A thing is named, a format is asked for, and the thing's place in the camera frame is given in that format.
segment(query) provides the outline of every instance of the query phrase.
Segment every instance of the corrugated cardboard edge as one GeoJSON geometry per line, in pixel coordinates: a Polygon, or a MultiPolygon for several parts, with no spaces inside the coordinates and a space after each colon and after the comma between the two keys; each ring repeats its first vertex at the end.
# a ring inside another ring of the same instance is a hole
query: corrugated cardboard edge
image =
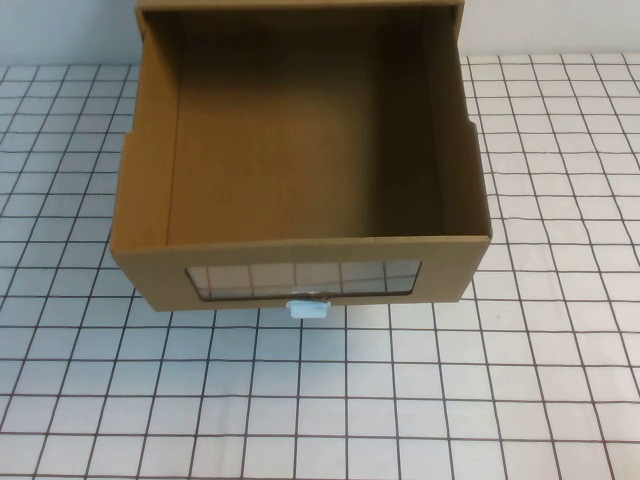
{"type": "Polygon", "coordinates": [[[140,35],[144,38],[146,23],[144,12],[198,9],[252,9],[252,8],[340,8],[376,7],[390,5],[452,6],[455,7],[454,29],[460,34],[465,0],[138,0],[136,18],[140,35]]]}

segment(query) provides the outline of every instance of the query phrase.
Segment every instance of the drawer pull tab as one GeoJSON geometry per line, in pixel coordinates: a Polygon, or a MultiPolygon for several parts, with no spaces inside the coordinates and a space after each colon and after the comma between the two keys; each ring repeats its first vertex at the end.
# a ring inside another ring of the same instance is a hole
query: drawer pull tab
{"type": "Polygon", "coordinates": [[[326,318],[331,302],[326,300],[290,300],[287,308],[291,318],[326,318]]]}

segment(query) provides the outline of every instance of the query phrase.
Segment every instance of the cardboard box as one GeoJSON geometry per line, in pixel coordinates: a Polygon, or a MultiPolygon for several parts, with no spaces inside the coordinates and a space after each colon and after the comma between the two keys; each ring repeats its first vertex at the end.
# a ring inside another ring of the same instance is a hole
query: cardboard box
{"type": "Polygon", "coordinates": [[[491,237],[455,0],[140,0],[111,249],[158,310],[451,302],[491,237]]]}

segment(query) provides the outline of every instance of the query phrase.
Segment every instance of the black grid lines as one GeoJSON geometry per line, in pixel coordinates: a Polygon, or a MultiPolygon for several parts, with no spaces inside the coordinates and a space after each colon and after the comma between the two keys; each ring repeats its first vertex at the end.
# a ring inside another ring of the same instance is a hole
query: black grid lines
{"type": "Polygon", "coordinates": [[[462,59],[458,304],[156,313],[107,245],[137,68],[0,69],[0,478],[630,480],[640,56],[462,59]]]}

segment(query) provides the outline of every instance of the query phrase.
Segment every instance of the box side wall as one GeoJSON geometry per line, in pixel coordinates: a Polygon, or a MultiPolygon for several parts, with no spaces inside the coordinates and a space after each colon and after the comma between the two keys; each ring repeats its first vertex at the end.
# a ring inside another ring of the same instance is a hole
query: box side wall
{"type": "Polygon", "coordinates": [[[424,17],[445,233],[490,236],[478,139],[465,103],[455,21],[448,9],[434,9],[424,17]]]}
{"type": "Polygon", "coordinates": [[[114,251],[166,243],[180,56],[180,25],[172,18],[154,18],[145,34],[134,125],[122,153],[114,251]]]}
{"type": "Polygon", "coordinates": [[[489,238],[412,237],[271,242],[117,252],[114,258],[132,283],[156,310],[257,308],[284,306],[286,299],[203,301],[186,274],[188,267],[305,262],[422,262],[411,295],[335,297],[335,304],[394,302],[453,302],[471,281],[489,238]]]}
{"type": "Polygon", "coordinates": [[[438,6],[455,8],[454,30],[458,38],[465,0],[138,0],[136,16],[141,35],[146,29],[145,13],[162,10],[247,10],[265,8],[340,8],[372,6],[438,6]]]}

